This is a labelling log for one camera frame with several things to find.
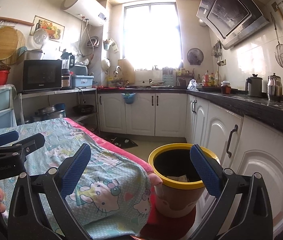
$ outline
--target pink tablecloth trim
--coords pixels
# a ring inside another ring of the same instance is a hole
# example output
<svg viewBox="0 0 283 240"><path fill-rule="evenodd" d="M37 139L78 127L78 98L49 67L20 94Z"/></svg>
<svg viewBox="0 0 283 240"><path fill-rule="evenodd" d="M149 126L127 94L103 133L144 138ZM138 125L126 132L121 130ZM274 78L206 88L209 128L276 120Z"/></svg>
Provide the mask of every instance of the pink tablecloth trim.
<svg viewBox="0 0 283 240"><path fill-rule="evenodd" d="M126 152L125 150L113 145L110 142L105 141L104 139L98 137L97 135L93 134L91 131L87 130L85 127L79 125L78 123L74 122L73 120L69 119L69 118L65 118L65 120L73 127L82 130L83 132L85 132L86 134L88 134L89 137L91 137L99 146L110 150L112 152L115 152L117 154L120 154L130 160L132 160L133 162L138 163L141 167L144 168L144 170L147 172L147 174L153 173L153 168L145 161L143 161L142 159L138 158L137 156Z"/></svg>

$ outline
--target yellow trash can rim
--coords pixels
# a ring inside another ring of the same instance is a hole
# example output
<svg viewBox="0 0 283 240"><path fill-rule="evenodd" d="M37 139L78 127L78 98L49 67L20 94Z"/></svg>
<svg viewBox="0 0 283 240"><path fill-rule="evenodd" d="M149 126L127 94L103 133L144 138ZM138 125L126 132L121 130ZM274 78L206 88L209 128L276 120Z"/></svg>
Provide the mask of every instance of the yellow trash can rim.
<svg viewBox="0 0 283 240"><path fill-rule="evenodd" d="M162 179L164 185L166 185L168 187L176 188L176 189L197 189L197 188L205 187L202 180L199 180L199 181L196 181L196 182L179 182L179 181L169 179L169 178L163 176L162 174L160 174L156 170L156 168L154 167L154 160L161 153L167 152L169 150L178 150L178 149L190 150L192 146L193 146L193 144L190 144L190 143L166 144L166 145L163 145L163 146L158 147L157 149L153 150L152 153L149 155L148 163L152 166L154 172ZM200 148L203 150L203 152L208 157L214 158L219 163L219 159L218 159L218 157L216 156L215 153L213 153L212 151L210 151L210 150L208 150L204 147L200 147Z"/></svg>

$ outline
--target countertop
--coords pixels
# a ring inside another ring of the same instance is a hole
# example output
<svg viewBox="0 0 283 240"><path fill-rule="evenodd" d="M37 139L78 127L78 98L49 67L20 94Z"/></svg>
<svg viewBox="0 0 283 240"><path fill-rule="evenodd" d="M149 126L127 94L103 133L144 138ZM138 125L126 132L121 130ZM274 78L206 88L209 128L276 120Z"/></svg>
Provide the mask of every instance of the countertop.
<svg viewBox="0 0 283 240"><path fill-rule="evenodd" d="M246 94L230 94L212 92L195 92L186 89L102 89L97 93L180 93L191 94L206 99L220 107L234 112L238 115L251 116L281 132L283 132L283 101L272 102L266 98L251 97Z"/></svg>

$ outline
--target metal shelf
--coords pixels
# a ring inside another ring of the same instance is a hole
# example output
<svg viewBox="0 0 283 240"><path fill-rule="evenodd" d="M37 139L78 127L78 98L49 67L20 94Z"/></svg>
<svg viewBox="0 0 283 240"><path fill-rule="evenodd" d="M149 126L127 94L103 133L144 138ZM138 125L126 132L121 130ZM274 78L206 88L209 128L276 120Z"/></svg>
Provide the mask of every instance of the metal shelf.
<svg viewBox="0 0 283 240"><path fill-rule="evenodd" d="M57 94L67 94L67 93L76 93L76 92L85 92L85 91L96 91L96 88L82 88L82 89L71 89L71 90L56 90L56 91L46 91L46 92L38 92L32 94L22 94L21 98L34 98L40 96L48 96L48 95L57 95Z"/></svg>
<svg viewBox="0 0 283 240"><path fill-rule="evenodd" d="M74 122L80 122L84 119L87 119L87 118L95 116L95 115L97 115L97 112L93 112L91 114L83 114L83 115L70 115L70 116L67 116L67 118L70 118Z"/></svg>

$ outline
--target window frame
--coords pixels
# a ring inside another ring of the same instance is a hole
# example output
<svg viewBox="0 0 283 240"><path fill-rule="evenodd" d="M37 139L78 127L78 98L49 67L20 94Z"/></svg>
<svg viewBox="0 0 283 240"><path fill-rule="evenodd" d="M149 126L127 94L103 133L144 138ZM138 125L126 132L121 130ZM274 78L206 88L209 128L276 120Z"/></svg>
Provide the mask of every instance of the window frame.
<svg viewBox="0 0 283 240"><path fill-rule="evenodd" d="M181 52L181 56L183 58L182 33L181 33L180 20L179 20L179 14L178 14L178 9L177 9L177 3L176 2L153 2L153 3L142 3L142 4L124 6L124 11L123 11L123 58L125 58L125 42L124 41L125 41L126 9L148 5L149 13L151 13L152 12L152 5L161 5L161 4L174 4L175 5L175 9L176 9L176 13L177 13L177 18L178 18L178 26L176 28L178 30L179 38L180 38L180 41L181 41L181 43L180 43L180 52Z"/></svg>

